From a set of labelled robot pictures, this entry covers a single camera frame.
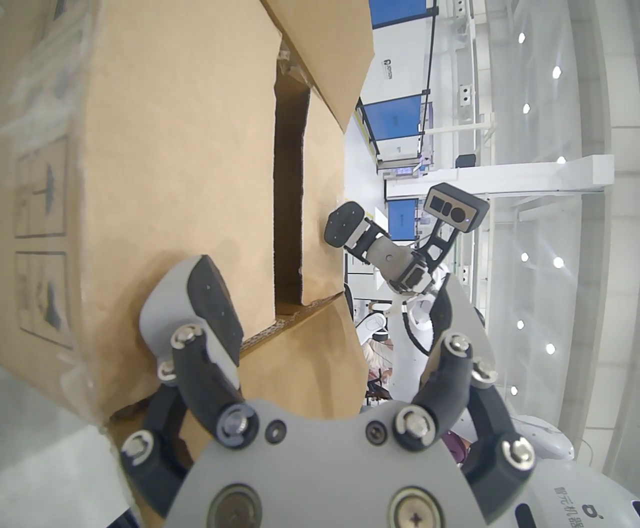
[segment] blue screen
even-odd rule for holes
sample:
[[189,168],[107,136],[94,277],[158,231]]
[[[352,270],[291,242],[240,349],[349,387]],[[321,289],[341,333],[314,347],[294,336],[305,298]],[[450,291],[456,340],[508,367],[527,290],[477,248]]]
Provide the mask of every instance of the blue screen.
[[415,240],[415,208],[418,200],[388,202],[389,234],[391,240]]

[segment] logo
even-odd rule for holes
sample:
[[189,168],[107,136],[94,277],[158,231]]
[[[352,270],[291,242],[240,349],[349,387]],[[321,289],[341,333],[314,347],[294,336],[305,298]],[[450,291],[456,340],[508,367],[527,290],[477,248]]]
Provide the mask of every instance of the logo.
[[389,81],[394,78],[394,71],[391,69],[391,59],[385,59],[382,61],[382,67],[385,72],[385,79]]

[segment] metal screw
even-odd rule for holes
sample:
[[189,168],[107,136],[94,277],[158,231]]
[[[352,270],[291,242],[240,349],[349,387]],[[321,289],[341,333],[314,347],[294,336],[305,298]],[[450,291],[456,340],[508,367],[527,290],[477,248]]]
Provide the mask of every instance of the metal screw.
[[493,385],[498,379],[498,373],[484,360],[474,361],[471,372],[471,383],[475,387],[486,388]]
[[258,528],[262,506],[258,495],[242,485],[229,486],[212,501],[207,528]]
[[121,452],[130,459],[132,466],[139,466],[149,458],[153,448],[153,435],[146,429],[141,429],[124,441]]
[[392,500],[391,526],[395,528],[440,528],[440,511],[435,501],[418,488],[405,488]]
[[282,442],[285,436],[287,436],[287,426],[282,420],[274,420],[264,432],[264,439],[272,445]]
[[452,335],[449,342],[456,352],[466,352],[469,350],[469,341],[464,335]]
[[533,468],[536,459],[533,446],[522,436],[511,444],[506,440],[503,441],[502,453],[507,462],[520,471],[528,471]]
[[382,422],[374,420],[367,424],[365,435],[370,444],[382,445],[387,441],[387,428]]
[[258,428],[255,410],[246,403],[234,403],[218,417],[216,439],[225,447],[239,449],[255,440]]
[[173,360],[162,361],[158,365],[158,379],[162,382],[168,382],[175,380],[175,367]]
[[429,424],[427,423],[427,420],[415,413],[408,414],[404,418],[404,424],[406,425],[406,432],[416,440],[424,438],[429,433]]
[[198,335],[202,335],[201,327],[197,324],[184,324],[171,336],[171,346],[176,350],[182,350],[186,344],[192,342]]
[[225,418],[222,429],[229,436],[242,435],[249,426],[249,418],[244,414],[242,409],[233,411]]
[[408,405],[396,415],[394,432],[404,448],[419,451],[433,443],[436,424],[425,409],[418,405]]

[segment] blue panel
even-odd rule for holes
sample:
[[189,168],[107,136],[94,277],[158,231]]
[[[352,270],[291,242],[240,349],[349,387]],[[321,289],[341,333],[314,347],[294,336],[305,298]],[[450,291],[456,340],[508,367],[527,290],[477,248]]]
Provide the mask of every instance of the blue panel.
[[391,240],[415,240],[415,208],[418,200],[391,200],[387,203]]
[[373,138],[376,141],[382,141],[417,136],[421,98],[421,95],[412,95],[402,99],[366,104],[364,111],[367,114]]
[[388,24],[394,20],[424,15],[426,0],[369,0],[371,24]]

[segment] white pillar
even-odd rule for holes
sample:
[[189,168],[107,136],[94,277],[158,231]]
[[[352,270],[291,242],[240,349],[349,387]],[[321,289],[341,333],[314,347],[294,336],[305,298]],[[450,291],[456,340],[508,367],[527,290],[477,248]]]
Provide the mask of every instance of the white pillar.
[[441,169],[409,180],[388,180],[387,199],[426,196],[435,184],[448,182],[473,195],[593,191],[613,183],[609,154],[588,156],[565,164],[522,163]]

